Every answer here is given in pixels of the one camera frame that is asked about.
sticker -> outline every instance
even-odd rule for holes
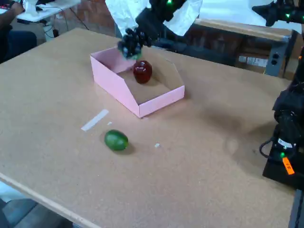
[[[97,116],[95,116],[92,120],[90,120],[89,122],[87,122],[82,128],[81,130],[83,131],[88,131],[90,130],[92,127],[95,126],[96,123],[98,123],[102,118],[104,118],[107,114],[109,113],[108,110],[104,109],[102,110]]]
[[[291,166],[290,161],[287,157],[283,158],[283,164],[285,166],[285,169],[286,169],[288,175],[292,175],[295,173],[295,171],[294,171],[293,167]]]
[[[246,56],[240,56],[238,58],[238,61],[241,63],[247,63],[248,65],[253,65],[258,67],[266,67],[268,63],[268,59],[246,57]]]
[[[285,146],[285,147],[287,147],[287,148],[292,148],[292,145],[290,144],[290,143],[287,143],[287,142],[285,142],[285,141],[283,141],[282,139],[279,139],[278,141],[277,141],[279,144],[281,144],[282,146]]]
[[[240,56],[238,58],[238,61],[241,62],[241,63],[245,63],[246,62],[246,57],[245,56]]]

red apple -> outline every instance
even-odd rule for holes
[[[151,78],[152,66],[148,61],[137,61],[133,66],[133,74],[139,84],[145,84]]]

orange tag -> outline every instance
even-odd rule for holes
[[[292,174],[295,173],[295,171],[294,171],[293,167],[291,166],[290,161],[289,161],[288,158],[286,158],[286,157],[283,158],[283,163],[284,163],[285,169],[287,170],[288,175],[292,175]]]

cardboard box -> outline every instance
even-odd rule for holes
[[[95,82],[140,118],[185,94],[181,76],[172,62],[146,47],[141,60],[152,65],[152,77],[146,84],[139,84],[134,78],[135,60],[126,60],[116,47],[91,54]]]

white table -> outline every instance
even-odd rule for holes
[[[36,15],[32,15],[30,13],[21,13],[17,16],[18,19],[27,20],[31,22],[39,22],[42,19],[48,19],[55,14],[58,14],[59,12],[68,9],[70,7],[73,7],[75,5],[78,5],[81,2],[81,0],[55,0],[54,2],[47,3],[46,5],[38,5],[40,8],[42,8],[42,11],[38,11]],[[5,9],[0,9],[0,14],[4,13]],[[50,40],[53,36],[53,30],[49,30],[50,27],[48,25],[51,25],[50,22],[48,22],[47,27],[44,27],[44,31],[47,34],[46,40]]]

